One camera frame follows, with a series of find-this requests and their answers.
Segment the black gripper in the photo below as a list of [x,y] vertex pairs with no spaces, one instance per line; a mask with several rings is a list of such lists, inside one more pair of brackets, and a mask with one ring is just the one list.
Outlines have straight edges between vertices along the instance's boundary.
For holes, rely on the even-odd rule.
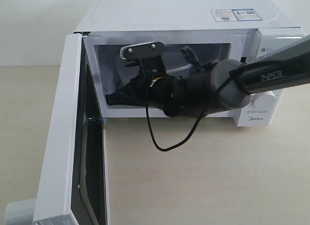
[[173,76],[131,79],[112,94],[106,94],[109,106],[135,106],[136,101],[160,109],[167,117],[191,117],[190,78]]

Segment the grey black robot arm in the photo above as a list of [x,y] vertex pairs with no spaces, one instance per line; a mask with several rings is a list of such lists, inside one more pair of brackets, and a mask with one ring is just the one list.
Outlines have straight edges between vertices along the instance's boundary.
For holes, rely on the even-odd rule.
[[110,106],[144,106],[160,109],[168,117],[200,117],[240,109],[251,96],[310,81],[310,38],[257,58],[251,63],[233,59],[205,64],[192,49],[181,49],[183,58],[196,68],[189,77],[169,75],[163,62],[167,45],[141,43],[121,48],[127,67],[139,67],[129,83],[106,95]]

